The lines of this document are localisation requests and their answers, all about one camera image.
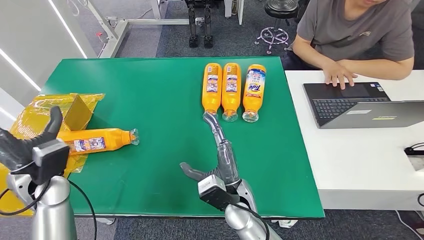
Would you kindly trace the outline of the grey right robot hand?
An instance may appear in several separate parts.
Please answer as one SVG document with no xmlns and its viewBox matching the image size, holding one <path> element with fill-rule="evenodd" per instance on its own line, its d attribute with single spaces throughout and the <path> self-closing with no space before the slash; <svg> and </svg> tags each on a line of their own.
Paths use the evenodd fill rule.
<svg viewBox="0 0 424 240">
<path fill-rule="evenodd" d="M 208 172 L 202 172 L 192 168 L 188 163 L 182 162 L 180 163 L 180 168 L 187 177 L 197 182 L 200 182 L 211 175 L 215 175 L 223 180 L 224 184 L 227 186 L 239 182 L 241 178 L 239 176 L 232 143 L 226 138 L 224 131 L 214 114 L 206 111 L 202 117 L 209 125 L 216 143 L 217 166 Z"/>
</svg>

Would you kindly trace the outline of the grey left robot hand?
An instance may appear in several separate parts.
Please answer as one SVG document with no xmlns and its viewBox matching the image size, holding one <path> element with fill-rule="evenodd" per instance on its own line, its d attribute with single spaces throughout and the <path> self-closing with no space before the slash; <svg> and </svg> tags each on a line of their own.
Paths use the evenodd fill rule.
<svg viewBox="0 0 424 240">
<path fill-rule="evenodd" d="M 63 115 L 59 106 L 50 109 L 50 120 L 44 131 L 30 139 L 18 139 L 8 130 L 0 129 L 0 163 L 10 171 L 16 171 L 32 162 L 33 148 L 54 140 L 62 125 Z"/>
</svg>

